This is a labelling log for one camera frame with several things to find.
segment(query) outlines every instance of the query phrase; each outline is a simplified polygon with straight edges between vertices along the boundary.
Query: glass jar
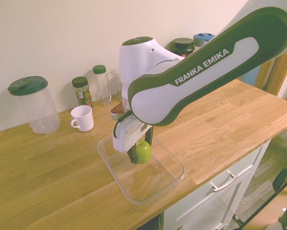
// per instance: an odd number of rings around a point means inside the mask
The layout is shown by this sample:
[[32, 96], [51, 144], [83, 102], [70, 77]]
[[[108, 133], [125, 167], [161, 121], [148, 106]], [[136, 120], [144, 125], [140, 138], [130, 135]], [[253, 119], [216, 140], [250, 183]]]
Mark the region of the glass jar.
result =
[[92, 107], [92, 99], [89, 91], [89, 84], [86, 77], [77, 77], [72, 80], [72, 85], [76, 93], [79, 105], [89, 105]]
[[49, 134], [60, 126], [48, 81], [40, 76], [16, 80], [8, 87], [11, 95], [17, 97], [25, 112], [27, 121], [35, 133]]
[[111, 92], [106, 68], [103, 65], [94, 66], [93, 73], [97, 87], [98, 100], [102, 105], [108, 105], [111, 100]]
[[193, 40], [190, 38], [176, 38], [172, 43], [171, 52], [182, 57], [188, 56], [195, 50]]

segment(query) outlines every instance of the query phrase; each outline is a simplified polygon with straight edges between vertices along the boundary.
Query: white cabinet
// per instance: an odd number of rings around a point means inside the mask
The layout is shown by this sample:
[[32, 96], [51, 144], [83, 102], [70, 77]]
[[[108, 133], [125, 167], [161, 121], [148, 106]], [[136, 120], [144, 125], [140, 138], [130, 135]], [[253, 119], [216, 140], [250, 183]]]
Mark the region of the white cabinet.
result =
[[224, 229], [230, 223], [268, 144], [165, 210], [164, 230]]

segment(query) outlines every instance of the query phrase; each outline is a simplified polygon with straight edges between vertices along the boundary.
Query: transparent storage jar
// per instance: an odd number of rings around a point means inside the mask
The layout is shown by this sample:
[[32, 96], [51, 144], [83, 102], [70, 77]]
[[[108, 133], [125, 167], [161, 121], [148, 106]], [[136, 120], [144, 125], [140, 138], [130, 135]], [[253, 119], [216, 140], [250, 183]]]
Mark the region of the transparent storage jar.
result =
[[108, 105], [111, 100], [111, 92], [106, 68], [103, 65], [94, 66], [93, 73], [97, 86], [98, 100], [102, 105]]
[[48, 90], [48, 81], [40, 76], [13, 82], [8, 91], [17, 97], [27, 121], [35, 133], [49, 134], [60, 126], [60, 118]]

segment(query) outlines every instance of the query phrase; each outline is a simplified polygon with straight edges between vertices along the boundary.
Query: clear plastic container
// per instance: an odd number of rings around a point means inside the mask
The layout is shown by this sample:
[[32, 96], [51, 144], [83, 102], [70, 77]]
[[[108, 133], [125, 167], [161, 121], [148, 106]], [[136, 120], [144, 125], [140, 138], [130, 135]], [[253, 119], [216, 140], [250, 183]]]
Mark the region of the clear plastic container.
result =
[[146, 205], [174, 188], [185, 177], [183, 164], [156, 138], [147, 163], [131, 163], [127, 153], [118, 152], [112, 136], [99, 142], [97, 150], [125, 197], [136, 205]]
[[103, 65], [94, 66], [93, 73], [97, 86], [98, 100], [102, 105], [108, 105], [111, 100], [111, 93], [106, 68]]
[[8, 91], [15, 95], [35, 133], [49, 134], [60, 126], [60, 118], [43, 77], [32, 76], [13, 82]]

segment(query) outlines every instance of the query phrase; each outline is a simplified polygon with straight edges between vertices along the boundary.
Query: spice jar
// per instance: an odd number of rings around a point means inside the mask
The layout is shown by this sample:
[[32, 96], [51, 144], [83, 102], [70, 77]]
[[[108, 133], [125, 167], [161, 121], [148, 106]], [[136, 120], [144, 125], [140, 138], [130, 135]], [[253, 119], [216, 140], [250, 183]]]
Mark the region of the spice jar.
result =
[[89, 92], [89, 84], [86, 77], [77, 77], [72, 80], [72, 85], [76, 93], [79, 105], [89, 105], [92, 107], [91, 94]]
[[176, 38], [172, 43], [171, 52], [182, 57], [188, 56], [195, 50], [193, 40], [190, 38]]

